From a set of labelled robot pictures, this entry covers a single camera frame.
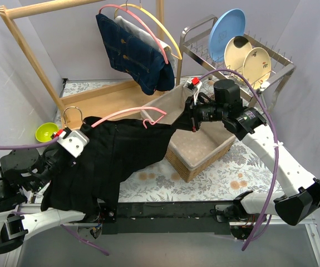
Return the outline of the pink hanger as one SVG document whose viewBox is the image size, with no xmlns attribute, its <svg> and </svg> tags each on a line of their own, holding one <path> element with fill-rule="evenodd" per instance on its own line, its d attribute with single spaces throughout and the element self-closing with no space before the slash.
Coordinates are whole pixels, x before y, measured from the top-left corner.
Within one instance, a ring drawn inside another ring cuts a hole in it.
<svg viewBox="0 0 320 267">
<path fill-rule="evenodd" d="M 64 127 L 67 127 L 67 122 L 66 122 L 66 112 L 70 109 L 76 109 L 79 111 L 80 115 L 81 115 L 81 122 L 83 122 L 83 113 L 81 111 L 80 108 L 76 107 L 76 106 L 70 106 L 70 107 L 66 107 L 66 109 L 63 111 L 63 114 L 62 114 L 62 118 L 63 118 L 63 121 L 62 121 L 62 125 Z M 134 112 L 134 111 L 142 111 L 142 110 L 153 110 L 153 111 L 156 111 L 160 114 L 162 114 L 162 116 L 157 119 L 156 121 L 150 121 L 150 124 L 151 125 L 155 125 L 158 121 L 160 121 L 165 115 L 167 115 L 167 113 L 157 107 L 151 107 L 151 106 L 141 106 L 141 107 L 133 107 L 133 108 L 127 108 L 127 109 L 124 109 L 124 110 L 120 110 L 120 111 L 117 111 L 117 112 L 114 112 L 112 114 L 109 114 L 108 116 L 94 122 L 91 127 L 92 128 L 95 128 L 96 126 L 100 125 L 101 123 L 113 118 L 113 117 L 116 117 L 116 116 L 119 116 L 119 115 L 122 115 L 122 114 L 127 114 L 129 112 Z"/>
<path fill-rule="evenodd" d="M 169 63 L 168 61 L 168 58 L 166 56 L 166 53 L 162 47 L 162 45 L 160 44 L 159 40 L 157 39 L 157 37 L 154 35 L 154 33 L 152 32 L 152 30 L 144 23 L 144 21 L 139 18 L 136 14 L 132 13 L 131 11 L 129 11 L 128 9 L 126 8 L 123 8 L 123 7 L 120 7 L 119 5 L 116 5 L 116 4 L 106 4 L 104 6 L 102 6 L 100 9 L 99 9 L 99 14 L 101 13 L 101 11 L 104 9 L 104 8 L 110 8 L 110 7 L 114 7 L 114 8 L 117 8 L 117 9 L 120 9 L 126 13 L 128 13 L 130 16 L 134 17 L 145 29 L 146 31 L 150 34 L 150 36 L 153 38 L 153 40 L 156 42 L 157 46 L 160 48 L 161 50 L 161 54 L 163 55 L 163 58 L 164 58 L 164 61 L 166 64 Z"/>
</svg>

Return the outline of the black garment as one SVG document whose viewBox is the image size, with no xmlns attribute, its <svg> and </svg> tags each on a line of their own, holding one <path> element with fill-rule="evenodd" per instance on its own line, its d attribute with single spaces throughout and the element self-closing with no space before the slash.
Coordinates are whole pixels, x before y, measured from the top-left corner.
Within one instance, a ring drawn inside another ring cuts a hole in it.
<svg viewBox="0 0 320 267">
<path fill-rule="evenodd" d="M 176 128 L 137 119 L 105 121 L 92 128 L 98 117 L 87 117 L 81 132 L 89 138 L 80 156 L 73 158 L 60 145 L 47 152 L 56 161 L 56 171 L 43 194 L 41 211 L 49 208 L 95 214 L 98 200 L 116 207 L 120 183 L 133 172 L 161 161 Z"/>
</svg>

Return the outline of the blue denim skirt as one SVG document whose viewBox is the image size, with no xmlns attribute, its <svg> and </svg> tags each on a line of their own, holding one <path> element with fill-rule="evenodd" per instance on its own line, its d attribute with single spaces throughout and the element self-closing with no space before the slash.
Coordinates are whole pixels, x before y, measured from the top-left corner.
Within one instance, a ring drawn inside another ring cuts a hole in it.
<svg viewBox="0 0 320 267">
<path fill-rule="evenodd" d="M 103 14 L 97 14 L 96 20 L 113 69 L 130 75 L 147 95 L 174 88 L 173 68 L 170 63 L 165 63 L 163 55 L 156 48 Z"/>
</svg>

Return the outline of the white skirt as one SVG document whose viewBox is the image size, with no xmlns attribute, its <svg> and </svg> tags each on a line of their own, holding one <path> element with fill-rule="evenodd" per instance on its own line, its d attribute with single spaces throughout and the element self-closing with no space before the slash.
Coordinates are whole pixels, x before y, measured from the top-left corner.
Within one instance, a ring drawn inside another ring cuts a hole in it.
<svg viewBox="0 0 320 267">
<path fill-rule="evenodd" d="M 124 19 L 121 16 L 117 16 L 115 18 L 115 22 L 120 27 L 122 27 L 123 29 L 128 31 L 128 33 L 131 33 L 132 35 L 136 36 L 138 39 L 142 40 L 143 42 L 147 43 L 151 47 L 156 48 L 159 52 L 161 52 L 161 49 L 160 49 L 159 45 L 155 42 L 153 37 L 147 31 L 139 28 L 138 26 L 136 26 L 133 23 L 127 21 L 126 19 Z M 162 48 L 164 49 L 164 51 L 166 53 L 166 56 L 167 56 L 167 59 L 171 63 L 171 66 L 175 67 L 176 66 L 175 58 L 171 54 L 172 53 L 172 49 L 170 48 L 170 46 L 168 44 L 166 44 L 165 42 L 161 41 L 160 39 L 159 39 L 159 43 L 161 44 Z"/>
</svg>

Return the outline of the pink hanger front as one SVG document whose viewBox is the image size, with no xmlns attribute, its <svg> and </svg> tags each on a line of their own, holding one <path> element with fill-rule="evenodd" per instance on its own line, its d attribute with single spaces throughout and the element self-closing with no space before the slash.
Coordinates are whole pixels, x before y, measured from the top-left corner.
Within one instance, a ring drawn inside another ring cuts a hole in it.
<svg viewBox="0 0 320 267">
<path fill-rule="evenodd" d="M 104 6 L 102 6 L 100 9 L 99 9 L 99 14 L 101 13 L 101 11 L 104 9 L 104 8 L 110 8 L 110 7 L 114 7 L 114 8 L 117 8 L 117 9 L 120 9 L 126 13 L 128 13 L 130 16 L 134 17 L 145 29 L 146 31 L 150 34 L 150 36 L 153 38 L 153 40 L 156 42 L 157 46 L 160 48 L 161 50 L 161 54 L 163 55 L 163 58 L 164 58 L 164 61 L 166 64 L 169 63 L 168 61 L 168 58 L 166 56 L 166 53 L 162 47 L 162 45 L 160 44 L 159 40 L 157 39 L 157 37 L 154 35 L 154 33 L 152 32 L 152 30 L 144 23 L 144 21 L 139 18 L 136 14 L 132 13 L 131 11 L 129 11 L 128 9 L 126 8 L 123 8 L 123 7 L 120 7 L 119 5 L 116 5 L 116 4 L 106 4 Z"/>
</svg>

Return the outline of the yellow hanger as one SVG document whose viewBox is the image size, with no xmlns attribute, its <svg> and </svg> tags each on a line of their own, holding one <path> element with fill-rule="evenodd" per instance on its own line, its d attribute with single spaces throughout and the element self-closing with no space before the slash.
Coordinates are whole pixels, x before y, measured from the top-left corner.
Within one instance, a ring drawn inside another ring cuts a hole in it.
<svg viewBox="0 0 320 267">
<path fill-rule="evenodd" d="M 140 10 L 142 13 L 149 16 L 156 24 L 157 24 L 157 35 L 160 37 L 160 39 L 163 39 L 163 35 L 166 35 L 168 39 L 173 44 L 177 55 L 173 55 L 175 58 L 182 60 L 182 54 L 180 52 L 179 46 L 177 42 L 174 40 L 170 32 L 167 30 L 167 28 L 164 26 L 164 1 L 156 1 L 156 16 L 154 16 L 152 13 L 147 11 L 146 9 L 142 8 L 142 6 L 138 6 L 135 4 L 121 4 L 120 7 L 132 7 Z"/>
</svg>

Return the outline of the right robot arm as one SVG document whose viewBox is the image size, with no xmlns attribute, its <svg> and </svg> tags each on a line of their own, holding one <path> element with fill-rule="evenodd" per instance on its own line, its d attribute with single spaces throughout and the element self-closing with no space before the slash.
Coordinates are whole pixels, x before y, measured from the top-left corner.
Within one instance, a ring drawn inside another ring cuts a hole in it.
<svg viewBox="0 0 320 267">
<path fill-rule="evenodd" d="M 191 91 L 185 101 L 184 118 L 187 129 L 196 131 L 202 122 L 221 121 L 226 130 L 248 146 L 271 171 L 273 183 L 279 183 L 283 193 L 246 192 L 234 200 L 233 213 L 240 221 L 253 214 L 277 215 L 295 226 L 320 207 L 320 179 L 307 171 L 279 143 L 273 123 L 258 110 L 243 104 L 240 88 L 232 80 L 214 84 L 214 99 L 205 101 L 198 78 L 186 81 Z"/>
</svg>

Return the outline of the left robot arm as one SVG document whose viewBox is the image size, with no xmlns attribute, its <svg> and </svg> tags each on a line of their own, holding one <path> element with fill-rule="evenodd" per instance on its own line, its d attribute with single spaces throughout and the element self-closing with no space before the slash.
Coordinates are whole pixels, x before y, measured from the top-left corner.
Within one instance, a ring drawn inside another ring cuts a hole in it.
<svg viewBox="0 0 320 267">
<path fill-rule="evenodd" d="M 0 159 L 0 254 L 21 247 L 24 241 L 64 223 L 85 219 L 95 222 L 98 206 L 85 204 L 81 212 L 49 208 L 33 214 L 19 214 L 17 207 L 27 202 L 25 190 L 38 191 L 74 159 L 64 149 L 39 154 L 37 149 L 13 150 Z"/>
</svg>

